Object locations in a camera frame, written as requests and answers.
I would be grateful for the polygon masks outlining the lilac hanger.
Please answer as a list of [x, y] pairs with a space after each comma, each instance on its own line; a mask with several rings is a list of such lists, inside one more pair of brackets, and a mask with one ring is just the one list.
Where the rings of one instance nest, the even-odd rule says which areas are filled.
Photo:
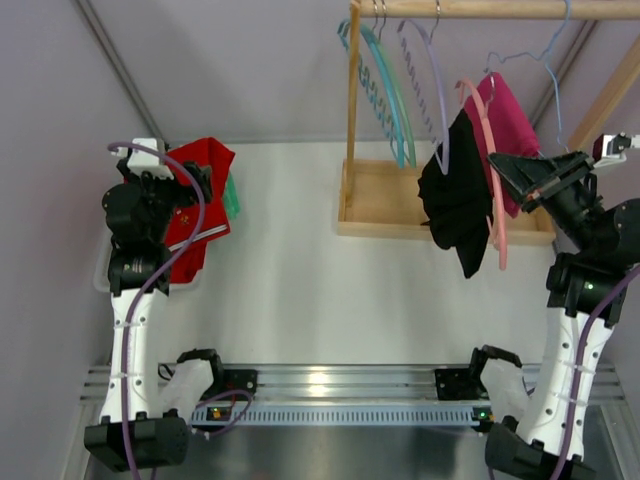
[[[448, 113], [447, 113], [447, 105], [446, 105], [446, 97], [444, 91], [444, 83], [443, 83], [443, 75], [440, 67], [439, 59], [437, 57], [437, 53], [435, 47], [433, 45], [433, 34], [437, 29], [440, 17], [440, 6], [437, 3], [436, 6], [436, 24], [434, 27], [427, 32], [426, 29], [416, 20], [412, 18], [403, 18], [398, 27], [397, 27], [397, 35], [400, 40], [400, 46], [402, 49], [402, 55], [404, 61], [406, 63], [407, 74], [410, 79], [410, 85], [414, 91], [416, 96], [417, 106], [419, 107], [419, 113], [421, 121], [425, 126], [428, 127], [430, 132], [430, 140], [434, 146], [438, 145], [441, 147], [441, 152], [434, 152], [436, 157], [436, 164], [438, 165], [441, 173], [445, 176], [449, 174], [450, 169], [450, 136], [449, 136], [449, 123], [448, 123]], [[416, 71], [416, 62], [413, 60], [411, 56], [411, 51], [408, 43], [408, 39], [404, 34], [405, 27], [407, 25], [411, 25], [418, 35], [421, 38], [423, 48], [426, 52], [426, 55], [429, 58], [431, 72], [433, 76], [433, 81], [435, 85], [435, 94], [437, 95], [437, 105], [439, 111], [439, 120], [440, 120], [440, 136], [435, 136], [433, 134], [434, 121], [432, 117], [428, 115], [427, 109], [427, 97], [428, 93], [425, 90], [420, 81], [417, 78]]]

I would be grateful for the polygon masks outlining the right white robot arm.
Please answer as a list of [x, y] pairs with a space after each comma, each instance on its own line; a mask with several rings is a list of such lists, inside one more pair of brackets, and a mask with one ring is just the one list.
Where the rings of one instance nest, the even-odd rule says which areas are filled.
[[516, 355], [485, 346], [480, 380], [494, 422], [485, 446], [491, 473], [518, 479], [593, 479], [584, 423], [602, 351], [639, 274], [639, 201], [602, 206], [584, 152], [553, 158], [492, 153], [489, 164], [522, 211], [543, 208], [574, 243], [550, 267], [545, 351], [533, 391]]

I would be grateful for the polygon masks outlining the green white trousers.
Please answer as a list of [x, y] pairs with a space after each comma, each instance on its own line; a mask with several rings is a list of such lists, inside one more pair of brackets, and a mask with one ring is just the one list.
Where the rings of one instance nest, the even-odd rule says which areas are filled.
[[241, 205], [232, 173], [228, 174], [222, 199], [227, 218], [235, 220], [241, 212]]

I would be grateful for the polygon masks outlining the pink hanger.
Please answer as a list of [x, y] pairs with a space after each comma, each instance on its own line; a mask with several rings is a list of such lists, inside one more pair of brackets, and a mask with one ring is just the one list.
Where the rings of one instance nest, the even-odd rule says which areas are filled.
[[[469, 89], [471, 98], [478, 112], [481, 130], [485, 140], [487, 153], [492, 154], [496, 152], [495, 141], [493, 137], [492, 128], [488, 118], [488, 109], [482, 101], [475, 85], [468, 79], [462, 78], [456, 83], [456, 88], [460, 91], [459, 98], [460, 103], [464, 102], [466, 88]], [[494, 220], [488, 220], [489, 228], [489, 240], [492, 242], [494, 248], [499, 253], [499, 269], [504, 271], [507, 268], [508, 259], [508, 241], [506, 232], [506, 212], [504, 209], [504, 200], [502, 195], [502, 185], [499, 174], [495, 169], [489, 167], [491, 185], [493, 187], [493, 217]]]

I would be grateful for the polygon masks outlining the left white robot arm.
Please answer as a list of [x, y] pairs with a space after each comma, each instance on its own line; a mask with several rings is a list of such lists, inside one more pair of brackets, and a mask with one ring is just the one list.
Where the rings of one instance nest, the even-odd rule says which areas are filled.
[[103, 196], [111, 234], [108, 264], [114, 340], [107, 395], [97, 424], [84, 431], [85, 448], [115, 472], [140, 478], [144, 469], [179, 465], [186, 457], [187, 422], [224, 369], [213, 349], [180, 355], [170, 381], [158, 382], [155, 343], [178, 256], [165, 238], [174, 212], [213, 198], [211, 170], [194, 162], [179, 166], [187, 177], [134, 173], [121, 160], [122, 183]]

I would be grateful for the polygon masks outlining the black trousers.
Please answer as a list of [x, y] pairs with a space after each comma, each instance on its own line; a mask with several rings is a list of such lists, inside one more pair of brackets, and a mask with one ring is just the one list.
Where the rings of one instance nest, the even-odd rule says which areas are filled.
[[476, 145], [472, 122], [461, 110], [449, 127], [449, 170], [437, 162], [443, 147], [424, 166], [418, 180], [423, 204], [436, 245], [456, 250], [463, 275], [469, 279], [480, 269], [493, 219], [492, 200]]

